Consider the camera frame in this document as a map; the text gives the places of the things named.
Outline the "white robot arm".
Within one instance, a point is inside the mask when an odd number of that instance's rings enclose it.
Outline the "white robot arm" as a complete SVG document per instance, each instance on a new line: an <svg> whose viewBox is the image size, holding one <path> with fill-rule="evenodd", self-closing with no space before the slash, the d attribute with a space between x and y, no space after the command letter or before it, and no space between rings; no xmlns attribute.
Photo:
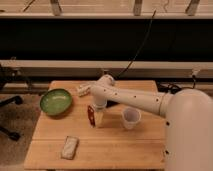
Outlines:
<svg viewBox="0 0 213 171"><path fill-rule="evenodd" d="M213 171L213 99L197 89L176 94L122 89L104 75L90 92L93 106L102 109L108 100L164 117L165 171Z"/></svg>

